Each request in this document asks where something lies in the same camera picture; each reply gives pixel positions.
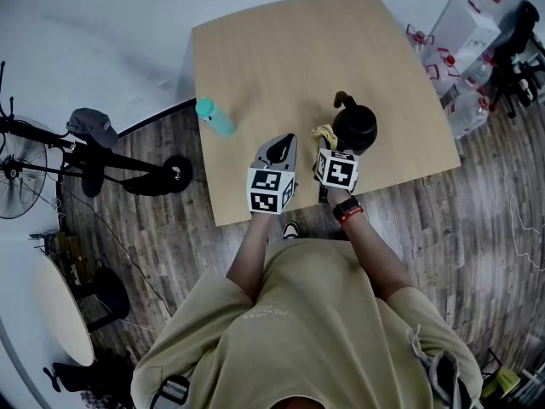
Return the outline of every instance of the sneaker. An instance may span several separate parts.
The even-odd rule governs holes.
[[[299,238],[299,226],[295,222],[289,222],[284,226],[282,231],[282,239],[297,239]]]

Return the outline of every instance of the hand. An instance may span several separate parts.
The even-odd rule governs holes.
[[[331,209],[348,199],[350,199],[350,193],[346,189],[327,187],[327,201],[329,202]]]

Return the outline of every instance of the gray cap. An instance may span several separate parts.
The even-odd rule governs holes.
[[[105,113],[87,107],[72,112],[66,128],[73,133],[90,135],[106,148],[115,146],[119,139],[118,133],[112,128],[110,118]]]

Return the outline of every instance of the black kettle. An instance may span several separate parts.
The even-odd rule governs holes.
[[[368,107],[356,104],[356,101],[344,91],[335,95],[334,107],[341,107],[333,121],[333,133],[338,138],[337,150],[353,150],[360,155],[367,150],[376,139],[376,117]]]

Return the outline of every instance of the table top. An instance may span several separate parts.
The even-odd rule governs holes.
[[[95,361],[93,343],[82,313],[57,266],[41,256],[37,266],[36,293],[43,316],[60,346],[78,363]]]
[[[197,98],[237,126],[223,137],[199,120],[215,224],[250,218],[246,176],[260,145],[298,139],[287,210],[318,203],[310,130],[332,124],[339,90],[376,115],[378,136],[359,161],[355,193],[460,166],[445,113],[403,31],[380,0],[287,0],[193,28]]]

